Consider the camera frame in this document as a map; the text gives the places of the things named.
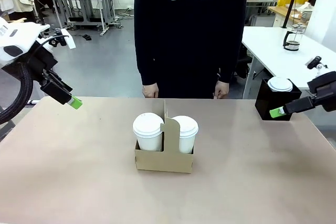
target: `person's right hand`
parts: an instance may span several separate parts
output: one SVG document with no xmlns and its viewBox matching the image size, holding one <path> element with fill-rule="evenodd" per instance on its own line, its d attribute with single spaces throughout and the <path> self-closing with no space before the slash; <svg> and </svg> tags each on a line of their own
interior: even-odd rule
<svg viewBox="0 0 336 224">
<path fill-rule="evenodd" d="M 142 93 L 145 96 L 145 98 L 158 98 L 159 97 L 159 88 L 158 85 L 152 84 L 143 86 Z"/>
</svg>

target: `corrugated black hose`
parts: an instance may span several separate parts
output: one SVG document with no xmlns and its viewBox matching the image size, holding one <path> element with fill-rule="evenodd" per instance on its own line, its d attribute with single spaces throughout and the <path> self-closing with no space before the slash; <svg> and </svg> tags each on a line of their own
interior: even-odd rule
<svg viewBox="0 0 336 224">
<path fill-rule="evenodd" d="M 33 92 L 33 78 L 24 62 L 17 62 L 20 73 L 20 92 L 15 101 L 5 111 L 0 113 L 0 125 L 14 118 L 27 104 Z"/>
</svg>

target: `cardboard carrier handle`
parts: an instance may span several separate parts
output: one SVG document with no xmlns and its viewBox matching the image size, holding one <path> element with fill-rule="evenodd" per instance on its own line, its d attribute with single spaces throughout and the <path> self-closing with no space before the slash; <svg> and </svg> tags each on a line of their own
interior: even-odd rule
<svg viewBox="0 0 336 224">
<path fill-rule="evenodd" d="M 164 152 L 180 152 L 180 124 L 171 118 L 165 118 L 161 124 L 161 131 L 164 132 Z"/>
</svg>

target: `person's left hand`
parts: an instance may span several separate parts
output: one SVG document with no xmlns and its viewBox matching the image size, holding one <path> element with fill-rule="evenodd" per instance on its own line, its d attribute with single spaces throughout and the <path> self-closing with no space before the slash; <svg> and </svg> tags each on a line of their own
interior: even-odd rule
<svg viewBox="0 0 336 224">
<path fill-rule="evenodd" d="M 229 94 L 229 83 L 217 81 L 214 99 L 224 99 Z"/>
</svg>

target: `hand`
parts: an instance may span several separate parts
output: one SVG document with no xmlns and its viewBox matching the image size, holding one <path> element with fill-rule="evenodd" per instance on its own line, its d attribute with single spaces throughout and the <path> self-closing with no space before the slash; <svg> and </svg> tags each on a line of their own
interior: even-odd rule
<svg viewBox="0 0 336 224">
<path fill-rule="evenodd" d="M 142 93 L 145 98 L 158 98 L 159 97 L 159 88 L 155 83 L 153 85 L 143 86 Z"/>
<path fill-rule="evenodd" d="M 229 94 L 229 83 L 217 81 L 214 99 L 224 99 Z"/>
</svg>

